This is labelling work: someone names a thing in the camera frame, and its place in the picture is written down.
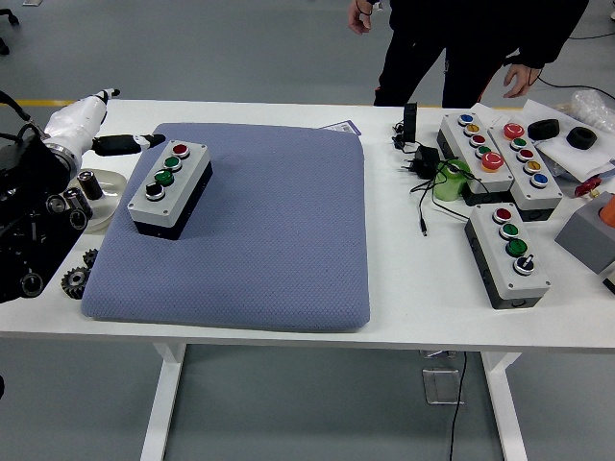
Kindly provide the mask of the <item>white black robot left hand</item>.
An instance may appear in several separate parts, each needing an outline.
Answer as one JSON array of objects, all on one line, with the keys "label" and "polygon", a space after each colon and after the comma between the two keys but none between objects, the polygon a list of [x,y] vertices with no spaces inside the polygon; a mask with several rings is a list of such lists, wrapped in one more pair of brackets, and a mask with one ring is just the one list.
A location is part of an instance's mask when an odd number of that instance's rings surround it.
[{"label": "white black robot left hand", "polygon": [[162,144],[163,134],[99,135],[107,116],[107,104],[120,94],[116,88],[100,90],[56,111],[47,123],[43,143],[50,149],[82,155],[93,150],[101,157],[139,154]]}]

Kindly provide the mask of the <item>person's left hand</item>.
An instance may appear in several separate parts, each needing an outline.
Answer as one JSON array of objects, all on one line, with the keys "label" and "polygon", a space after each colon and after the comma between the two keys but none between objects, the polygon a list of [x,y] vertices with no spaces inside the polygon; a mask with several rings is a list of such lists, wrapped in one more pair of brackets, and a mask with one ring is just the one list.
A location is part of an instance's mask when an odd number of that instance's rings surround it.
[{"label": "person's left hand", "polygon": [[504,87],[507,88],[507,92],[504,94],[505,99],[526,96],[541,73],[542,68],[511,64],[504,77]]}]

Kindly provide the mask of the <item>person's right hand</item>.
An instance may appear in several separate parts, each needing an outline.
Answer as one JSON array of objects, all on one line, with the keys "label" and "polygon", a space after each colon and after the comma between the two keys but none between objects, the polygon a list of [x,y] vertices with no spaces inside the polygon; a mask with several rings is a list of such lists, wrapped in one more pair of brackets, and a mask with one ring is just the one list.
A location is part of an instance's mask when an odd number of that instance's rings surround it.
[{"label": "person's right hand", "polygon": [[366,0],[352,0],[348,7],[348,27],[357,35],[371,31],[373,5]]}]

